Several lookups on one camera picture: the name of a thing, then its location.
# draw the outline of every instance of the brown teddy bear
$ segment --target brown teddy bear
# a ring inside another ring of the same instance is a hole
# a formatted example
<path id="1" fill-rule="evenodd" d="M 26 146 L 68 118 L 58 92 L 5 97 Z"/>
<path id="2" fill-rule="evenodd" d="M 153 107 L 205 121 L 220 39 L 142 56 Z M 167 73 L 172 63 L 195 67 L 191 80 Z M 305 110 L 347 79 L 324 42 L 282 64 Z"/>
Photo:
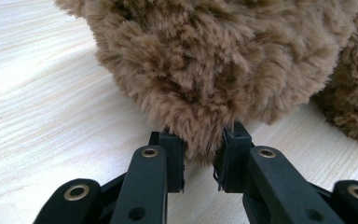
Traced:
<path id="1" fill-rule="evenodd" d="M 101 65 L 191 161 L 212 162 L 234 121 L 270 124 L 323 89 L 328 119 L 358 140 L 358 0 L 56 4 L 87 20 Z"/>

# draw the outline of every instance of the table surface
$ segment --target table surface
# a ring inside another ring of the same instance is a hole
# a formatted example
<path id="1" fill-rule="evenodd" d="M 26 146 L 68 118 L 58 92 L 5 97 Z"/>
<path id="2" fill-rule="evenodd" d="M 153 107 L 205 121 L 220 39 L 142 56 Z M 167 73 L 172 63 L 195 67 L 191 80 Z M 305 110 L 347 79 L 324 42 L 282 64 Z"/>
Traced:
<path id="1" fill-rule="evenodd" d="M 147 144 L 145 123 L 98 65 L 86 22 L 51 0 L 0 0 L 0 223 L 32 223 L 61 184 L 101 185 L 126 172 Z M 272 126 L 246 128 L 276 147 L 310 182 L 358 180 L 358 143 L 313 104 Z M 240 194 L 217 191 L 212 167 L 186 166 L 186 191 L 170 194 L 168 223 L 248 223 Z"/>

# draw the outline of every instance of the light wood surface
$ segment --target light wood surface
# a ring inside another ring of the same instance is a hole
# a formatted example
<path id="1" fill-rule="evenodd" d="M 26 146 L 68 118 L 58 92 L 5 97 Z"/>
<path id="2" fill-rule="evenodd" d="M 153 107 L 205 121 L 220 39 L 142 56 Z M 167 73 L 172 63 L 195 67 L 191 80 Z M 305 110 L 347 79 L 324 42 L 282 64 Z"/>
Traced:
<path id="1" fill-rule="evenodd" d="M 32 223 L 61 184 L 101 185 L 126 172 L 153 127 L 98 65 L 86 22 L 51 0 L 0 0 L 0 223 Z M 304 105 L 280 122 L 246 124 L 310 182 L 358 180 L 358 143 Z M 248 223 L 240 194 L 217 191 L 212 167 L 186 166 L 168 223 Z"/>

